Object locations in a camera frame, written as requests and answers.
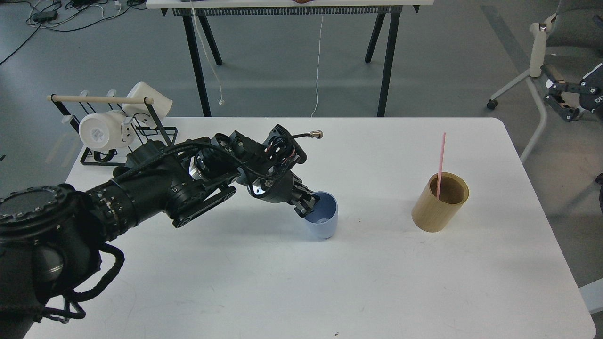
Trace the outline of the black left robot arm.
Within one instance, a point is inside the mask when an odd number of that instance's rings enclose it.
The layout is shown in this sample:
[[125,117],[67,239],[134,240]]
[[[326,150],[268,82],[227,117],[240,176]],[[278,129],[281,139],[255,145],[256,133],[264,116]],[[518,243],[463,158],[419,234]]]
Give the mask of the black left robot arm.
[[21,339],[34,322],[85,317],[125,262],[110,241],[163,212],[179,228],[231,198],[286,202],[300,217],[320,197],[292,172],[306,153],[280,125],[263,142],[235,131],[167,146],[148,141],[108,182],[88,191],[62,183],[1,199],[1,337]]

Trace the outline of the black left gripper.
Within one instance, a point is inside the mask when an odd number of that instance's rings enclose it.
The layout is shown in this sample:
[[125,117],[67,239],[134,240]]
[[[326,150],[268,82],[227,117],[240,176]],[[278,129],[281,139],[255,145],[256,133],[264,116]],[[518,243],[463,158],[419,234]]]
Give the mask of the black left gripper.
[[315,205],[321,200],[320,196],[304,186],[302,180],[293,172],[286,172],[274,181],[258,179],[255,185],[248,187],[248,192],[252,197],[266,202],[287,202],[293,205],[293,210],[301,218],[312,214]]

